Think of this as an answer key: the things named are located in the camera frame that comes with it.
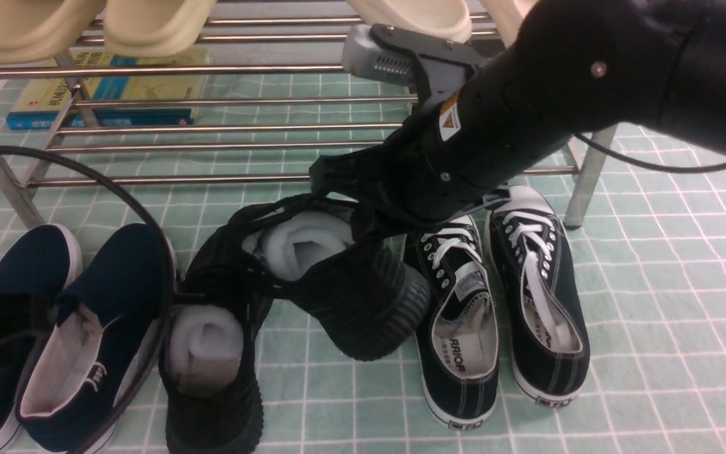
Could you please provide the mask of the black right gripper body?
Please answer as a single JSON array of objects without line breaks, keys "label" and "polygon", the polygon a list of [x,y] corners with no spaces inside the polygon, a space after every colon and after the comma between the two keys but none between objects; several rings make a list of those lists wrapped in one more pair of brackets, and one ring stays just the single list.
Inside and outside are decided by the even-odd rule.
[{"label": "black right gripper body", "polygon": [[421,137],[396,131],[378,146],[320,157],[310,167],[311,191],[357,201],[355,231],[435,231],[464,215],[464,201],[424,146]]}]

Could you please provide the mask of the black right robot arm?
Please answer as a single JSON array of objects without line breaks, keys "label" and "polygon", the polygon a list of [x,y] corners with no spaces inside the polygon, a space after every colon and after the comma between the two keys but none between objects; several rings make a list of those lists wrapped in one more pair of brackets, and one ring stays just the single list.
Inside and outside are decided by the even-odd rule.
[{"label": "black right robot arm", "polygon": [[541,1],[501,54],[376,24],[420,106],[379,146],[319,158],[312,192],[358,203],[356,235],[432,230],[577,133],[637,124],[726,156],[726,1]]}]

